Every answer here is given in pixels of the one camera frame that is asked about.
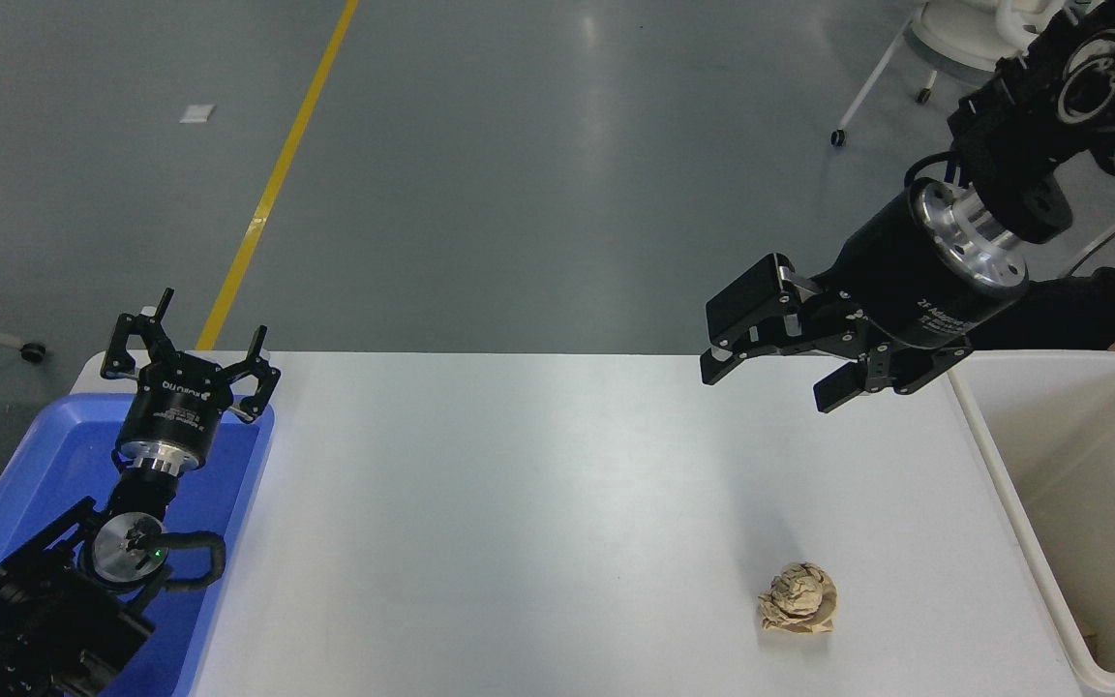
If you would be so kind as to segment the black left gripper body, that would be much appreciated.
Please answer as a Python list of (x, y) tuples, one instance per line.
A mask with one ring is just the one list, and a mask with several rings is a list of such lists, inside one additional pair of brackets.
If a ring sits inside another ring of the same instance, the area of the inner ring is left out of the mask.
[(143, 367), (116, 451), (134, 456), (143, 445), (162, 442), (190, 456), (207, 456), (222, 415), (233, 401), (222, 369), (194, 354)]

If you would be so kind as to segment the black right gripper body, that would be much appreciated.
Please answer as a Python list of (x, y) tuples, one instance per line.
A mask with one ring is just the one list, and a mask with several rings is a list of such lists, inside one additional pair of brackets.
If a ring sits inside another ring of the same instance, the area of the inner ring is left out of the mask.
[(931, 380), (972, 354), (966, 336), (1017, 300), (1017, 239), (973, 190), (906, 190), (815, 278), (813, 321), (866, 323), (896, 380)]

